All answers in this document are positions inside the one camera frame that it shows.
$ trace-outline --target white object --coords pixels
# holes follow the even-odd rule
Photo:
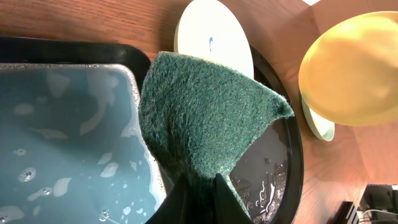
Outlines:
[[[314,112],[304,101],[301,99],[304,116],[310,126],[311,131],[316,137],[325,141],[331,141],[335,136],[335,124],[319,114]]]
[[[194,0],[187,6],[175,31],[174,52],[218,62],[254,79],[246,35],[219,1]]]

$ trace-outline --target brown wood grain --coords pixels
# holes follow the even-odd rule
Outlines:
[[[376,11],[398,11],[396,0],[321,0],[313,6],[321,33],[334,25],[360,14]],[[372,127],[355,127],[370,184],[398,184],[398,122]]]
[[[153,60],[160,50],[172,51],[175,27],[189,2],[1,0],[0,35],[130,44]],[[320,35],[312,8],[301,0],[221,2],[238,18],[249,43],[274,67],[292,100],[305,158],[305,184],[295,223],[326,223],[342,201],[359,202],[368,174],[353,128],[337,126],[335,139],[324,142],[310,132],[303,118],[299,67]]]

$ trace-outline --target green scouring pad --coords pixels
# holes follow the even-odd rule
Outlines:
[[[238,71],[168,52],[152,63],[139,105],[142,136],[171,181],[184,175],[205,207],[220,173],[244,211],[227,175],[268,125],[293,115],[285,98]]]

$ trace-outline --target sponge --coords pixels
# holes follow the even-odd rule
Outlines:
[[[293,115],[285,98],[242,73],[169,52],[152,63],[139,105],[148,149],[172,182],[187,178],[200,208],[210,206],[215,175],[230,183],[228,174],[254,140]]]

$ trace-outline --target black tray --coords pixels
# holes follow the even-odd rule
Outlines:
[[[275,71],[251,48],[255,77],[259,82],[285,96],[286,91]],[[144,52],[123,44],[65,42],[23,37],[0,37],[0,63],[51,63],[51,64],[121,64],[129,68],[141,91],[150,60]],[[295,118],[283,120],[289,148],[287,151],[287,178],[284,196],[271,223],[292,223],[299,206],[303,186],[303,152],[299,126]],[[172,188],[163,175],[166,191]]]

